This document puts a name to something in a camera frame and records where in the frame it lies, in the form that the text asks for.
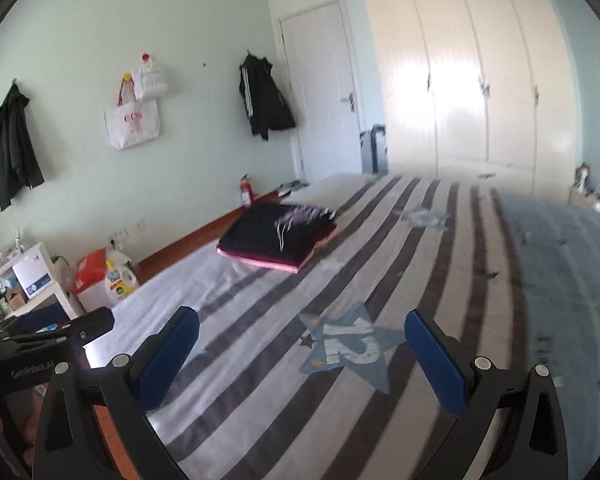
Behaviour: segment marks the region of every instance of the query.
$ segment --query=star pattern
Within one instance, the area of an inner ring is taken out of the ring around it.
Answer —
[[[306,346],[307,348],[314,347],[314,338],[311,337],[311,334],[306,335],[305,337],[300,338],[300,346]]]
[[[373,325],[364,303],[353,305],[337,319],[300,314],[315,340],[300,373],[312,374],[347,367],[375,389],[388,394],[389,376],[384,352],[404,342],[403,330]]]

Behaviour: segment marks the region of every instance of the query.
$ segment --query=bed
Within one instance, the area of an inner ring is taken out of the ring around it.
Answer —
[[[102,366],[179,306],[198,311],[200,339],[148,415],[190,478],[409,478],[453,422],[400,335],[414,308],[498,367],[550,368],[570,478],[583,478],[600,455],[600,215],[404,176],[337,175],[289,201],[338,210],[339,234],[301,272],[209,244],[117,306],[87,347]]]

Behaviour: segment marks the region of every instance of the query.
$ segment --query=wardrobe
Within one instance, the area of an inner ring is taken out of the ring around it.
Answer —
[[[365,0],[389,170],[565,201],[577,112],[550,0]]]

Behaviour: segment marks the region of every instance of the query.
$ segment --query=black hoodie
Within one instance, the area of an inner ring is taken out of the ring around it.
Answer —
[[[251,133],[269,140],[269,130],[282,131],[296,127],[296,121],[285,98],[271,78],[273,66],[267,58],[249,54],[240,67],[240,94],[251,122]]]
[[[27,131],[24,107],[28,103],[13,84],[0,106],[0,211],[23,187],[32,189],[45,181]]]

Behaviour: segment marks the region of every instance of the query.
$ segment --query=white box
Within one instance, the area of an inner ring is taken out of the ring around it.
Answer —
[[[56,282],[55,267],[42,242],[34,245],[13,262],[13,272],[29,299]]]
[[[116,306],[116,302],[107,293],[106,280],[101,280],[89,288],[85,288],[82,292],[78,292],[78,300],[80,300],[83,309],[87,312],[92,312],[101,306],[106,306],[107,308]]]

